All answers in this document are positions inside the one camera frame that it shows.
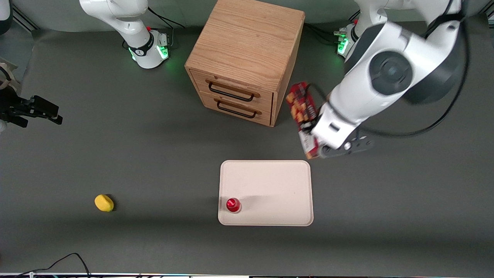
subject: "wooden drawer cabinet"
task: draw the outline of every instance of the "wooden drawer cabinet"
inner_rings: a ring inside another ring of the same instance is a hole
[[[218,0],[185,63],[204,106],[274,126],[304,19],[255,0]]]

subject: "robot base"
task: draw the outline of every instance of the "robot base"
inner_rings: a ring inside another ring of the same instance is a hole
[[[132,54],[132,59],[136,61],[141,68],[145,69],[156,68],[169,58],[168,39],[166,34],[162,34],[156,30],[151,30],[150,33],[154,37],[154,43],[145,56],[138,56],[129,49]]]
[[[355,27],[355,24],[351,23],[345,27],[339,29],[339,32],[334,32],[334,35],[338,37],[338,49],[336,53],[346,58],[350,49],[352,49],[355,44],[355,40],[353,40],[351,36],[352,29]]]

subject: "green indicator light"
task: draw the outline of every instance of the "green indicator light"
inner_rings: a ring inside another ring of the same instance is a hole
[[[130,47],[128,48],[128,51],[130,52],[130,55],[132,55],[132,60],[135,61],[134,53],[132,52],[132,50],[130,50]]]
[[[339,43],[340,46],[338,47],[338,53],[343,54],[345,53],[346,46],[348,45],[348,39],[345,38],[342,42]]]
[[[160,56],[163,60],[168,58],[168,48],[164,46],[156,46],[156,49],[160,53]]]

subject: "white tray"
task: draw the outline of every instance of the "white tray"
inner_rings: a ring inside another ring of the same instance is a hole
[[[242,204],[226,208],[229,198]],[[314,220],[310,165],[303,160],[227,160],[221,164],[218,220],[223,225],[308,226]]]

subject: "drawer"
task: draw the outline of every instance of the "drawer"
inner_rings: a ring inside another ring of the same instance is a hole
[[[249,120],[262,125],[269,126],[271,123],[271,113],[260,109],[252,109],[231,101],[220,99],[209,93],[200,93],[204,106],[219,112],[223,112],[244,120]]]
[[[229,102],[258,108],[264,111],[271,111],[273,103],[273,93],[268,93],[246,86],[235,85],[231,82],[219,80],[218,77],[200,73],[194,70],[190,71],[194,82],[200,91],[221,97]]]

